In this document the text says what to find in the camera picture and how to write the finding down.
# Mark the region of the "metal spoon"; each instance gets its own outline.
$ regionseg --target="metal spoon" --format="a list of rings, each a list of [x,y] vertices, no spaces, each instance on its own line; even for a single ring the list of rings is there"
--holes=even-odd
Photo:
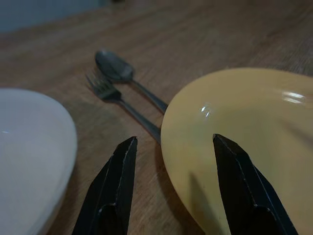
[[[100,71],[112,82],[133,83],[140,89],[163,113],[167,109],[167,104],[136,82],[134,77],[134,68],[119,58],[116,54],[107,50],[96,52],[95,60]]]

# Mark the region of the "wooden table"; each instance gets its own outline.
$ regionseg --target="wooden table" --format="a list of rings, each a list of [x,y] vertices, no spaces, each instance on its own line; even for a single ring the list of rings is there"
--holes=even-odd
[[[138,136],[138,152],[129,234],[202,234],[171,185],[160,146],[125,111],[86,88],[94,53],[105,47],[124,57],[135,78],[168,103],[189,82],[226,68],[312,75],[313,1],[133,0],[1,35],[0,47],[0,85],[58,100],[76,124],[77,162],[50,235],[71,234],[91,181],[130,136]],[[151,103],[128,85],[118,88],[161,125]]]

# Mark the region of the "white plate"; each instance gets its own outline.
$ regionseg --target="white plate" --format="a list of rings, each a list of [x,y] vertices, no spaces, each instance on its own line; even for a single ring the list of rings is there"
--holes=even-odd
[[[0,234],[47,232],[76,158],[74,123],[39,93],[0,89]]]
[[[166,169],[207,234],[230,234],[212,135],[237,142],[275,188],[299,234],[313,234],[313,79],[266,69],[224,70],[182,89],[161,130]]]

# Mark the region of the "yellow plate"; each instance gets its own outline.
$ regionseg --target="yellow plate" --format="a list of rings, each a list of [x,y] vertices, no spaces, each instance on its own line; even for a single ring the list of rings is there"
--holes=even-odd
[[[226,235],[213,133],[250,155],[298,233],[313,234],[313,79],[266,69],[224,70],[192,82],[170,103],[161,146],[172,184],[207,234]]]

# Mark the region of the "wood grain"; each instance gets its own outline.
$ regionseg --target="wood grain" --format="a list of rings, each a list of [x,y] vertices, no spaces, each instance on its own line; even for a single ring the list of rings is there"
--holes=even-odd
[[[122,109],[85,86],[105,47],[136,68],[136,80],[166,102],[198,77],[233,67],[313,74],[311,0],[133,0],[59,22],[0,35],[2,87],[61,102],[78,133],[77,162],[50,235],[69,235],[89,184],[115,147],[138,136],[129,234],[202,234],[186,211],[160,146]],[[161,125],[161,113],[128,85],[126,101]]]

